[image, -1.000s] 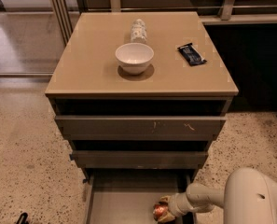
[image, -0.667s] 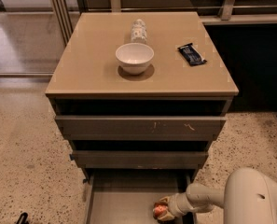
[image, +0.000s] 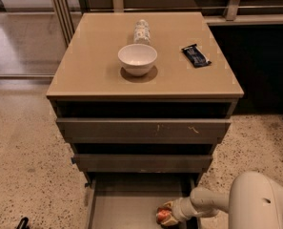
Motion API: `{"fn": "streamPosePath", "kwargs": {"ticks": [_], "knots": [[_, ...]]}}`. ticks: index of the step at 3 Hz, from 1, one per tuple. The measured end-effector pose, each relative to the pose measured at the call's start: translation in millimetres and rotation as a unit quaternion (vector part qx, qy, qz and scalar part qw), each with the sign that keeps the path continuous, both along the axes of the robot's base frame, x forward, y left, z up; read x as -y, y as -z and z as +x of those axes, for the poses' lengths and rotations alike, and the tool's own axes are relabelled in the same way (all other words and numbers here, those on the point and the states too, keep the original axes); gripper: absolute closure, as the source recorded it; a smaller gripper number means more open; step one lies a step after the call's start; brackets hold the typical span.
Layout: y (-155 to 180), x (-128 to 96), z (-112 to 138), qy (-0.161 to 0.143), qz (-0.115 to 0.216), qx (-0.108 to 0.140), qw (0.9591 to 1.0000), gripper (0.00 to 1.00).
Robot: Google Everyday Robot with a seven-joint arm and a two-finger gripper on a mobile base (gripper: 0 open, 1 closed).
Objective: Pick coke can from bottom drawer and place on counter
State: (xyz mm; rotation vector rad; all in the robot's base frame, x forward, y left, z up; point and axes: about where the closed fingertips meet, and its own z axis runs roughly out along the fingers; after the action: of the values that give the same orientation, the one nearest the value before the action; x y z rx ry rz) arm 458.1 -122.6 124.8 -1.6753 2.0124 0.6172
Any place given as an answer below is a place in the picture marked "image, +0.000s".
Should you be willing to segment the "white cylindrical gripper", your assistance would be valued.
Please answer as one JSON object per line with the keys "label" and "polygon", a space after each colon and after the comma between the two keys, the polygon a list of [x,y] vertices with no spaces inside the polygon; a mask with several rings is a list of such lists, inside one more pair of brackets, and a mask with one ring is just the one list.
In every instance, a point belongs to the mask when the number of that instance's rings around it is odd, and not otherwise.
{"label": "white cylindrical gripper", "polygon": [[158,223],[162,226],[174,226],[178,224],[179,221],[189,220],[197,214],[189,197],[168,201],[162,205],[162,208],[172,209],[172,215],[174,216],[174,218],[159,219]]}

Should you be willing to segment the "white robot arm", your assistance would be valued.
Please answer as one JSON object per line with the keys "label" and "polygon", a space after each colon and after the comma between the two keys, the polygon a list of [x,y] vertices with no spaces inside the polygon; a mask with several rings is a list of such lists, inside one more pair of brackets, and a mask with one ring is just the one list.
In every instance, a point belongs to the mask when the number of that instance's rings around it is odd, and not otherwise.
{"label": "white robot arm", "polygon": [[156,220],[174,226],[191,218],[228,214],[229,229],[283,229],[283,187],[257,172],[236,177],[228,194],[195,187],[188,197],[164,203]]}

